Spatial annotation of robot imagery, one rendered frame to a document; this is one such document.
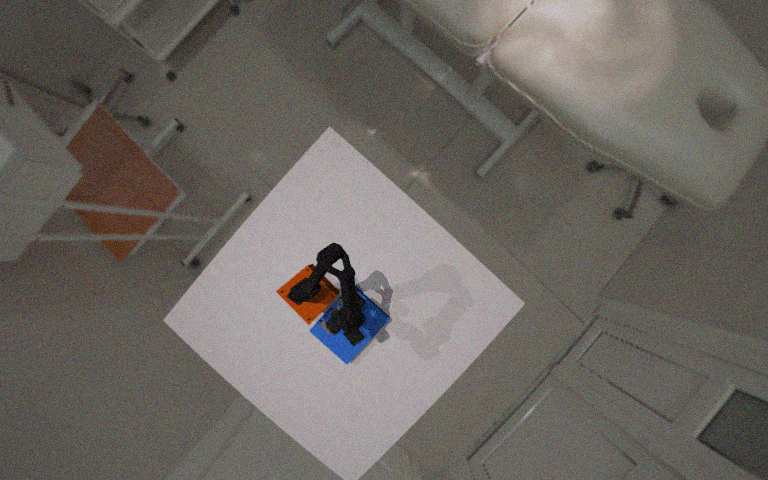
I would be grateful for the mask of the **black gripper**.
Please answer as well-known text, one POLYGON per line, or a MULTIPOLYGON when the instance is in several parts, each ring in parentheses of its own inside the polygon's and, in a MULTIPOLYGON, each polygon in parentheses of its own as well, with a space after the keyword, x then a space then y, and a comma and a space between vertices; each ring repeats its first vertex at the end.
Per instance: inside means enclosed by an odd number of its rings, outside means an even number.
MULTIPOLYGON (((363 299, 363 298, 362 298, 360 295, 358 295, 357 293, 356 293, 356 301, 357 301, 357 304, 360 306, 360 308, 362 308, 362 307, 365 305, 365 300, 364 300, 364 299, 363 299)), ((335 325, 335 323, 334 323, 334 320, 333 320, 333 318, 331 318, 331 319, 330 319, 330 320, 329 320, 329 321, 326 323, 326 327, 327 327, 327 328, 328 328, 328 329, 329 329, 329 330, 330 330, 330 331, 331 331, 333 334, 336 334, 336 335, 337 335, 337 334, 338 334, 338 333, 339 333, 339 332, 342 330, 342 329, 339 329, 339 328, 337 328, 337 327, 336 327, 336 325, 335 325)))

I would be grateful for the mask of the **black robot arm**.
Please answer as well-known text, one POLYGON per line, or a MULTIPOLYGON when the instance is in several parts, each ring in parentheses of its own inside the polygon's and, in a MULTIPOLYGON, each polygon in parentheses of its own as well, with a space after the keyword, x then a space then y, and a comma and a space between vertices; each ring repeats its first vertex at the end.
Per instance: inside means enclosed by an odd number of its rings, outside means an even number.
POLYGON ((292 286, 287 297, 289 296, 289 299, 300 305, 304 300, 310 300, 321 292, 320 281, 326 272, 336 276, 340 281, 342 307, 340 312, 336 309, 331 317, 336 327, 343 329, 345 337, 355 346, 365 338, 359 330, 365 317, 356 301, 355 270, 350 265, 349 256, 339 244, 333 242, 317 253, 316 261, 317 264, 311 276, 292 286), (340 258, 344 266, 343 271, 331 266, 340 258))

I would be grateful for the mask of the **blue rectangular block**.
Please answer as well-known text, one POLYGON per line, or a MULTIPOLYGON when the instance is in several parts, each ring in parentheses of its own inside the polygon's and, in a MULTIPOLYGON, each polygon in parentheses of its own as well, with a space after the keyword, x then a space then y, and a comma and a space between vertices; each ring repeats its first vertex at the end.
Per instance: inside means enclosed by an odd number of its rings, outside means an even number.
POLYGON ((345 332, 343 329, 336 335, 326 327, 326 323, 332 318, 331 314, 335 312, 336 309, 338 309, 337 303, 342 301, 342 297, 335 301, 331 305, 332 307, 309 330, 319 341, 321 341, 330 351, 342 359, 346 364, 355 358, 357 353, 365 346, 365 344, 368 343, 390 319, 390 316, 386 312, 383 312, 356 286, 355 290, 356 293, 365 300, 365 305, 361 308, 362 315, 365 317, 365 321, 359 328, 365 337, 362 341, 353 346, 352 343, 345 337, 345 332))

